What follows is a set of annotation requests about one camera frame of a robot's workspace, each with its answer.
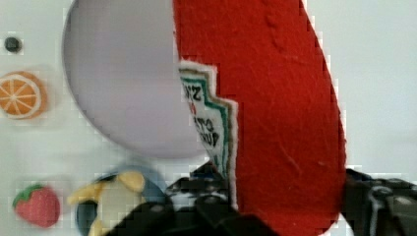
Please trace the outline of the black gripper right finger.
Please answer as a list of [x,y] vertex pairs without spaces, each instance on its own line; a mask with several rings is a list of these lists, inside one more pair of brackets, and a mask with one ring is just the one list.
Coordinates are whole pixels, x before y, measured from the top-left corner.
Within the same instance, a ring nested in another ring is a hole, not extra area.
[[354,236],[417,236],[416,185],[348,168],[341,214]]

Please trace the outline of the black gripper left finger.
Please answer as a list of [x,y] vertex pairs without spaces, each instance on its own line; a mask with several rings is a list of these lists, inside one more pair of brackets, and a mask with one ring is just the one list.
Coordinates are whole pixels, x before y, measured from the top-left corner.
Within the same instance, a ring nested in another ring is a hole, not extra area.
[[228,182],[208,162],[170,185],[160,202],[137,206],[105,236],[279,236],[230,200]]

